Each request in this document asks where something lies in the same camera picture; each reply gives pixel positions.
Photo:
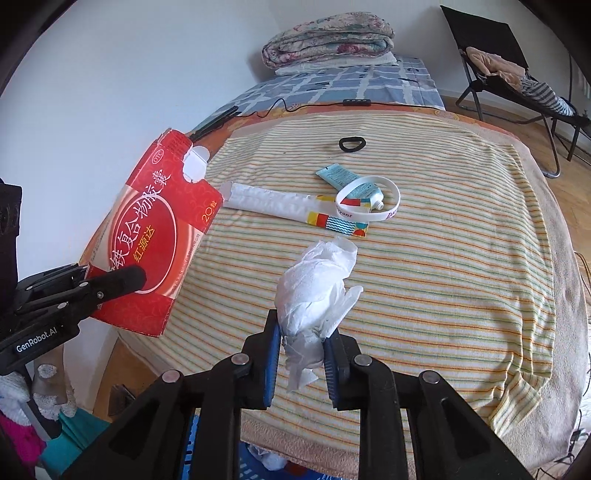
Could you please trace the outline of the gloved left hand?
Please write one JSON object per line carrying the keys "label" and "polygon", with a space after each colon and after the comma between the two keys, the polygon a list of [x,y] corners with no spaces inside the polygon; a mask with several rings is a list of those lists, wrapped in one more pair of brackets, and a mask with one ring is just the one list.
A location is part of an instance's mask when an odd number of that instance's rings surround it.
{"label": "gloved left hand", "polygon": [[21,426],[30,426],[31,421],[23,406],[33,400],[41,415],[48,420],[57,420],[60,414],[68,418],[77,412],[73,388],[68,376],[56,366],[39,364],[35,367],[32,387],[18,372],[1,377],[1,413]]}

